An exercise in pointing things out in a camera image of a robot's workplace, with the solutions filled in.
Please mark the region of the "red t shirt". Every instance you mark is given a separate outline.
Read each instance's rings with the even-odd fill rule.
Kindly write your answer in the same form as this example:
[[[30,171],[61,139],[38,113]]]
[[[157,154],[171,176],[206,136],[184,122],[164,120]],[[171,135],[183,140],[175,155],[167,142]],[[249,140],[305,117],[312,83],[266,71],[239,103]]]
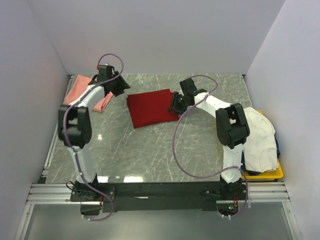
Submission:
[[[130,94],[127,107],[135,129],[154,124],[178,121],[179,116],[169,112],[173,93],[170,89]]]

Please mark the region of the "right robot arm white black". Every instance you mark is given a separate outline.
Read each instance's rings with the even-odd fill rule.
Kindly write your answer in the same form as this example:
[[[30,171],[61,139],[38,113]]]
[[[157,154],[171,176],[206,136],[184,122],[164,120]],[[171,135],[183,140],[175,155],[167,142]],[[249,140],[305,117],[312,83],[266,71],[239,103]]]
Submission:
[[[182,118],[188,111],[198,108],[215,118],[217,138],[223,146],[223,168],[207,176],[196,176],[187,172],[179,163],[175,152],[177,126],[171,141],[174,161],[186,175],[196,179],[208,179],[219,175],[219,194],[222,198],[230,200],[245,190],[241,166],[244,144],[250,135],[250,128],[244,108],[240,103],[231,104],[212,96],[211,93],[217,89],[217,85],[210,91],[198,89],[191,77],[180,81],[179,84],[182,92],[173,93],[168,112]]]

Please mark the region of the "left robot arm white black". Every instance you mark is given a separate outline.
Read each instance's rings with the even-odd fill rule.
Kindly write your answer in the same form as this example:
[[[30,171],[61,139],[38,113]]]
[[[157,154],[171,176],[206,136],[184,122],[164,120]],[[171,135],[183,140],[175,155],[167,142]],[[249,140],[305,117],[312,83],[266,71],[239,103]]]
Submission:
[[[108,94],[117,97],[130,88],[112,65],[99,65],[97,70],[79,97],[58,108],[58,138],[67,146],[76,170],[72,191],[88,201],[102,193],[89,153],[93,132],[90,113]]]

